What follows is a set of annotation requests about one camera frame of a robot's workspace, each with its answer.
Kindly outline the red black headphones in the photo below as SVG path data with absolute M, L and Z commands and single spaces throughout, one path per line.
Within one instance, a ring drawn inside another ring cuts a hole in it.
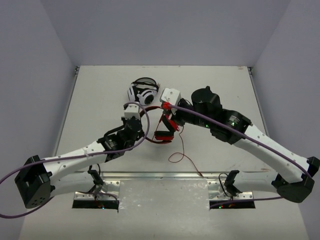
M 167 130 L 158 130 L 160 123 L 163 123 L 167 127 Z M 169 119 L 168 115 L 162 113 L 159 118 L 156 129 L 153 132 L 152 138 L 147 137 L 146 140 L 150 143 L 157 144 L 157 145 L 167 145 L 173 141 L 175 133 L 178 133 L 178 136 L 181 140 L 182 152 L 172 153 L 168 157 L 168 161 L 172 164 L 177 164 L 177 163 L 180 163 L 183 159 L 188 159 L 193 165 L 196 173 L 201 178 L 204 178 L 203 174 L 198 170 L 198 168 L 196 167 L 192 159 L 186 155 L 185 144 L 182 138 L 183 131 L 184 131 L 184 127 L 180 129 L 176 123 L 174 123 L 172 120 Z

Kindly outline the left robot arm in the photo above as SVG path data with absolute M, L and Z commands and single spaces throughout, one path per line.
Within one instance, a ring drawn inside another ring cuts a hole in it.
M 70 192 L 100 192 L 105 183 L 92 166 L 122 157 L 145 135 L 139 117 L 124 117 L 122 122 L 122 126 L 77 150 L 43 159 L 29 157 L 14 179 L 25 208 L 37 208 Z

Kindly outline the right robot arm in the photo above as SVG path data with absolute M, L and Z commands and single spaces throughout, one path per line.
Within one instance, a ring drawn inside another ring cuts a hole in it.
M 209 86 L 195 90 L 191 101 L 182 98 L 179 90 L 165 88 L 160 101 L 165 115 L 176 125 L 182 127 L 188 123 L 206 128 L 217 140 L 250 153 L 273 169 L 272 172 L 231 170 L 222 186 L 231 199 L 243 192 L 262 191 L 301 203 L 311 194 L 320 160 L 293 153 L 240 112 L 223 108 L 219 95 Z

